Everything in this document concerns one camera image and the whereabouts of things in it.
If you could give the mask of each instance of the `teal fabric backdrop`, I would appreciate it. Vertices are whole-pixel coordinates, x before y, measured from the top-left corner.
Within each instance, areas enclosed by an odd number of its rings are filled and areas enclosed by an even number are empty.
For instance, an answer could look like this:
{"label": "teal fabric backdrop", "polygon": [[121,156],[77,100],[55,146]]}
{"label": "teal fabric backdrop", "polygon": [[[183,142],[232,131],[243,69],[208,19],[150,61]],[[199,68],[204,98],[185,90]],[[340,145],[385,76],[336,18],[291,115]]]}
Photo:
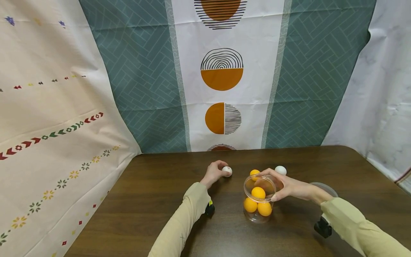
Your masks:
{"label": "teal fabric backdrop", "polygon": [[321,145],[358,54],[376,0],[293,0],[267,148]]}
{"label": "teal fabric backdrop", "polygon": [[[266,147],[315,146],[368,41],[376,0],[293,0]],[[187,151],[164,0],[80,0],[143,153]]]}

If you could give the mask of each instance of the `hand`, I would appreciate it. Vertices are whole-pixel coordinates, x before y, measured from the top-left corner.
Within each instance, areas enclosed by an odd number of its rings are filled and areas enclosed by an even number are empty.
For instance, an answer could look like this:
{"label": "hand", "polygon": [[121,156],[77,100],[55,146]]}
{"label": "hand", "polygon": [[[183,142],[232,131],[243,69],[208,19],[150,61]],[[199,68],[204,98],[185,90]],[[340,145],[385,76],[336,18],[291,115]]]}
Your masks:
{"label": "hand", "polygon": [[282,183],[284,186],[284,188],[273,195],[271,201],[279,201],[287,196],[293,196],[303,200],[311,200],[316,204],[321,204],[324,201],[332,199],[330,194],[319,187],[281,175],[273,169],[266,169],[260,174],[271,175],[275,184]]}
{"label": "hand", "polygon": [[220,160],[212,162],[208,166],[207,172],[204,178],[200,181],[200,183],[205,185],[207,189],[209,189],[211,185],[214,184],[214,182],[216,182],[219,178],[223,176],[230,176],[231,174],[229,172],[221,170],[224,166],[228,166],[228,164]]}

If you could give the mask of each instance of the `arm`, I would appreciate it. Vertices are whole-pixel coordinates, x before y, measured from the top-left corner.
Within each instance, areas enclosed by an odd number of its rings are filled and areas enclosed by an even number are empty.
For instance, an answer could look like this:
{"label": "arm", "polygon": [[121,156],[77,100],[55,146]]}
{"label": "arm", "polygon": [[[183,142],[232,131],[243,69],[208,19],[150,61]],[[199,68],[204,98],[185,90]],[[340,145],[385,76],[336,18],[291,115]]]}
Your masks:
{"label": "arm", "polygon": [[284,188],[274,194],[271,201],[279,201],[287,196],[311,200],[321,206],[324,218],[340,237],[365,257],[411,257],[411,252],[375,224],[352,204],[334,198],[326,191],[308,183],[281,175],[267,169],[262,175],[271,175]]}
{"label": "arm", "polygon": [[382,231],[352,204],[333,198],[321,203],[325,218],[339,236],[366,257],[411,257],[411,252]]}
{"label": "arm", "polygon": [[148,257],[180,256],[191,228],[204,214],[211,200],[207,189],[222,176],[231,175],[231,173],[221,170],[224,166],[228,166],[228,164],[223,161],[212,162],[208,166],[204,178],[199,183],[191,185],[184,194],[182,204],[154,242]]}

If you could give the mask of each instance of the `brown table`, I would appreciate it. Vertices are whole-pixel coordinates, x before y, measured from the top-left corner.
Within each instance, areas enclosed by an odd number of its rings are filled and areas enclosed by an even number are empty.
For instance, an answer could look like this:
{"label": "brown table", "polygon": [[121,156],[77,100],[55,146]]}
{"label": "brown table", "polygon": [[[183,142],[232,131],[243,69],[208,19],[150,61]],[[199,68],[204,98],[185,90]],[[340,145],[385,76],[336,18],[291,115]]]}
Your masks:
{"label": "brown table", "polygon": [[146,257],[184,192],[217,159],[228,162],[233,176],[209,190],[216,212],[195,224],[181,256],[360,256],[336,233],[324,239],[314,231],[321,211],[308,201],[289,197],[278,202],[271,221],[262,225],[245,219],[244,179],[252,169],[277,165],[298,180],[330,185],[411,248],[411,198],[354,150],[327,146],[137,156],[66,257]]}

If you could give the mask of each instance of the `khaki long sleeve shirt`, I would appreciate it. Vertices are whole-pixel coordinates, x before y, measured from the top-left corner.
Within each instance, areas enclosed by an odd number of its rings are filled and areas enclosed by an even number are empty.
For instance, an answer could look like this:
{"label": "khaki long sleeve shirt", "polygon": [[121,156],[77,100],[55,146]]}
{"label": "khaki long sleeve shirt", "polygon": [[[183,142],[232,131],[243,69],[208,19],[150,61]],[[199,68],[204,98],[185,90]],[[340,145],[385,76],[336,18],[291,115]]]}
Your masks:
{"label": "khaki long sleeve shirt", "polygon": [[[179,257],[193,224],[204,214],[211,198],[207,188],[194,183],[183,202],[157,237],[148,257]],[[332,228],[365,257],[411,257],[411,252],[375,224],[352,204],[333,198],[321,209]]]}

